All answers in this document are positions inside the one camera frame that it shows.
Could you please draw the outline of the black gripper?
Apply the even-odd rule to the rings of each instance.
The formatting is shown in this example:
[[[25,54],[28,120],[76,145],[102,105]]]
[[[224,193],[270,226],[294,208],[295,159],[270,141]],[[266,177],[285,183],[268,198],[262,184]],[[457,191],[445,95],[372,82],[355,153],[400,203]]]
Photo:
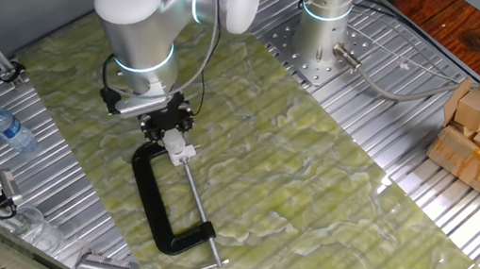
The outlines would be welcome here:
[[[176,93],[166,108],[158,109],[139,117],[139,123],[144,138],[149,142],[160,141],[161,130],[177,128],[182,133],[193,128],[194,113],[184,94]]]

